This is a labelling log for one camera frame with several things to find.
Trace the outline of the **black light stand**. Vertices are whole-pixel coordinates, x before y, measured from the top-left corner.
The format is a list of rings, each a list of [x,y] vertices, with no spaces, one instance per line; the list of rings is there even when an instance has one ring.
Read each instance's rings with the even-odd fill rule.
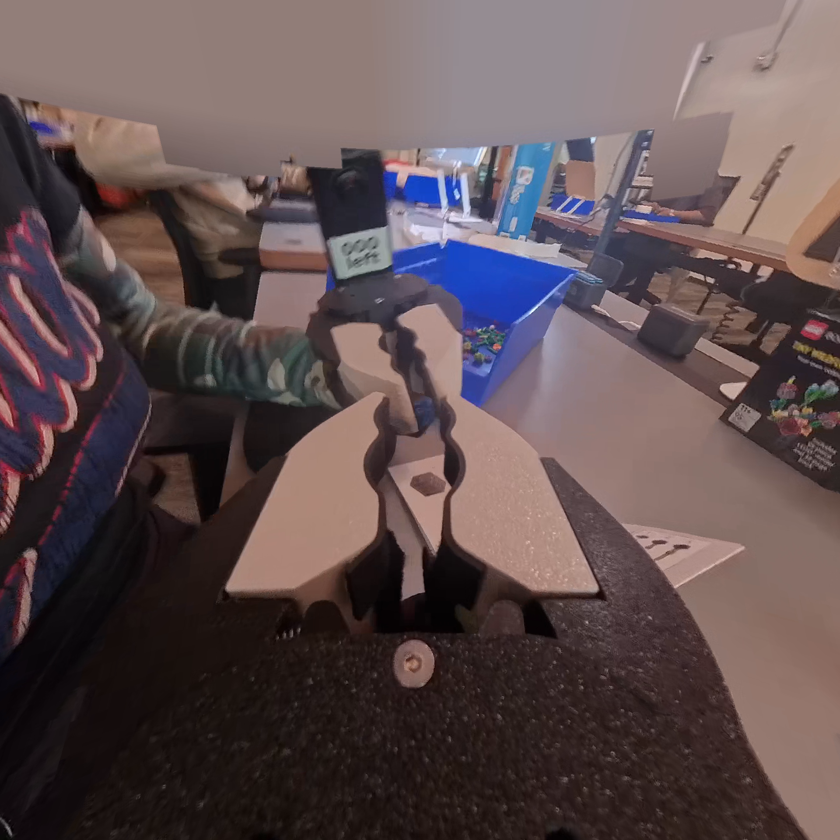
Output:
[[[595,268],[605,289],[613,289],[618,281],[623,262],[607,252],[616,238],[618,222],[622,219],[628,204],[634,181],[640,171],[643,158],[649,153],[654,138],[653,130],[637,131],[626,140],[616,157],[605,194],[602,196],[602,226],[595,241],[593,257],[589,267]]]

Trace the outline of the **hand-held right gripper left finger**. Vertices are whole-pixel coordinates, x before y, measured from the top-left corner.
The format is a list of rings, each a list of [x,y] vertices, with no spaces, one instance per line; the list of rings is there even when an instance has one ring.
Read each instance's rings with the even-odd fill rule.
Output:
[[[389,401],[370,394],[315,427],[284,458],[226,582],[231,599],[331,602],[370,617],[390,579],[385,502],[394,454]]]

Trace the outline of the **small blue plastic bin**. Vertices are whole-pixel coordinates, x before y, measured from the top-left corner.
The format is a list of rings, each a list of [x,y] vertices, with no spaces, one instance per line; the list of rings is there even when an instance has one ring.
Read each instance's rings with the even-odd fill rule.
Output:
[[[451,167],[447,170],[409,165],[399,161],[385,163],[384,186],[389,201],[437,209],[465,208],[473,171]]]

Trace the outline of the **person's left forearm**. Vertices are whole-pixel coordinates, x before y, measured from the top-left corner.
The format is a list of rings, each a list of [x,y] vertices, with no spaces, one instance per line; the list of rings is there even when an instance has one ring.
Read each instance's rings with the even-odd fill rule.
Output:
[[[305,332],[162,301],[86,211],[58,238],[56,255],[153,388],[340,409],[334,364],[318,357]]]

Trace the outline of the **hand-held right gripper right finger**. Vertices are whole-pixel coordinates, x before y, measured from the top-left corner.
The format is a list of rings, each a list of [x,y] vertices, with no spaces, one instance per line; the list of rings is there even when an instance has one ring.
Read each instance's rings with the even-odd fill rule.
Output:
[[[549,471],[509,426],[463,398],[443,400],[444,499],[431,602],[484,617],[499,601],[591,599],[600,587]]]

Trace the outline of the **dark charger block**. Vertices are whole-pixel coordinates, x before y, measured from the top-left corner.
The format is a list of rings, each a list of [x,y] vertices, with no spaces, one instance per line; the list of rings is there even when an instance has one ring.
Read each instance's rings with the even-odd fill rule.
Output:
[[[565,293],[563,304],[578,312],[601,305],[623,272],[623,262],[607,254],[594,254],[588,265],[576,272]]]

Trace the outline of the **black board on white stand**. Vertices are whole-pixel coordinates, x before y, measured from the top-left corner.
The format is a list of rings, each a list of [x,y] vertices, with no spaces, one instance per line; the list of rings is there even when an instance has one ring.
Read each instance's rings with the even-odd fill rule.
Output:
[[[794,231],[785,263],[793,275],[832,291],[839,289],[839,181],[828,188]]]

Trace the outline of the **person's dark clothing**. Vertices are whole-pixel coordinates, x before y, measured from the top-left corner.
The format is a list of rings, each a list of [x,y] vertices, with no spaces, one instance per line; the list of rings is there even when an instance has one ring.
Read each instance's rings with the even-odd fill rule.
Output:
[[[97,284],[117,261],[2,96],[2,783],[60,751],[66,688],[144,554],[151,414]]]

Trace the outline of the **pile of small toy bricks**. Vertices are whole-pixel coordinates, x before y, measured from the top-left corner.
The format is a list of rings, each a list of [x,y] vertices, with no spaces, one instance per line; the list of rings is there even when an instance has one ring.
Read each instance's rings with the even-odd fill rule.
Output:
[[[495,323],[464,327],[461,332],[461,354],[465,369],[488,375],[503,349],[509,332],[508,327]]]

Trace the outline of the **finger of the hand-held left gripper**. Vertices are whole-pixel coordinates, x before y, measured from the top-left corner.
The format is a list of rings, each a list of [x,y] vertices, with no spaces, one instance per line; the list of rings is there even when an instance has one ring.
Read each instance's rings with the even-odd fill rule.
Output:
[[[419,425],[405,375],[387,347],[382,327],[369,322],[349,322],[331,329],[338,354],[338,377],[352,403],[372,394],[387,400],[389,423],[397,434],[417,434]]]
[[[438,305],[401,315],[401,340],[414,385],[434,403],[459,396],[463,382],[463,337]]]

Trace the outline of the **wooden table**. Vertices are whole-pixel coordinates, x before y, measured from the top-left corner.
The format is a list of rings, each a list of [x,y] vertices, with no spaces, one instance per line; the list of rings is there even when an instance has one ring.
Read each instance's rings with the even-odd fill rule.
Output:
[[[533,229],[537,241],[547,236],[565,245],[579,247],[580,234],[584,246],[594,254],[605,254],[623,264],[613,287],[615,293],[626,293],[632,303],[647,299],[653,277],[669,268],[677,267],[701,273],[717,281],[727,294],[738,298],[746,286],[758,279],[762,266],[773,269],[767,281],[775,280],[774,293],[782,301],[788,298],[794,305],[820,305],[821,292],[800,295],[796,285],[781,285],[782,280],[803,281],[806,289],[838,289],[838,268],[831,261],[809,259],[802,253],[809,248],[808,239],[819,238],[813,232],[797,232],[799,244],[788,248],[773,244],[771,249],[743,248],[755,244],[756,238],[743,234],[719,232],[710,226],[714,207],[705,206],[689,211],[652,205],[653,212],[640,214],[636,221],[627,222],[626,210],[620,202],[593,204],[585,215],[570,215],[566,223],[558,211],[540,208],[534,218]]]

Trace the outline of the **white instruction booklet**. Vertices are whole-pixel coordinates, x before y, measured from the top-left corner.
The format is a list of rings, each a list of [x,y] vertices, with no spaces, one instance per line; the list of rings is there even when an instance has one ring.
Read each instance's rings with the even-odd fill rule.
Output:
[[[389,468],[396,492],[429,552],[438,551],[443,539],[445,501],[449,492],[443,469],[442,455]],[[632,523],[625,523],[623,527],[675,588],[745,550],[740,543],[691,533]],[[536,552],[536,560],[548,561],[547,570],[538,570],[531,560],[514,559],[509,541],[503,542],[501,556],[497,557],[497,554],[497,551],[491,553],[495,563],[479,562],[484,567],[484,583],[490,595],[530,594],[551,598],[592,597],[598,593],[595,574],[570,526],[559,538],[549,538],[548,549]]]

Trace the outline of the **blue printed carton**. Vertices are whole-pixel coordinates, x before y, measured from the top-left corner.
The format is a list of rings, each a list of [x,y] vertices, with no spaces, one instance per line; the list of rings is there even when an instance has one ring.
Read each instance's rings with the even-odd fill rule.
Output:
[[[557,143],[529,143],[515,147],[497,206],[497,236],[528,239],[543,188],[550,180],[556,149]]]

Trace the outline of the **grey desk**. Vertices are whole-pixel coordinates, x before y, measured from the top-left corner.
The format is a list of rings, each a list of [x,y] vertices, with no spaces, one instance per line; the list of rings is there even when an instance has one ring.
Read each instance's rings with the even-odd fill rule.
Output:
[[[667,553],[773,785],[838,838],[838,495],[566,307],[485,408]]]

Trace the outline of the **black glossy cardboard box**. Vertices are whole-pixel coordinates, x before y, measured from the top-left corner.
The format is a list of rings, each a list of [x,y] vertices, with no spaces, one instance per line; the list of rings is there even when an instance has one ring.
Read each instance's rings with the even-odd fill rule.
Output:
[[[838,492],[838,311],[807,311],[720,420],[818,486]]]

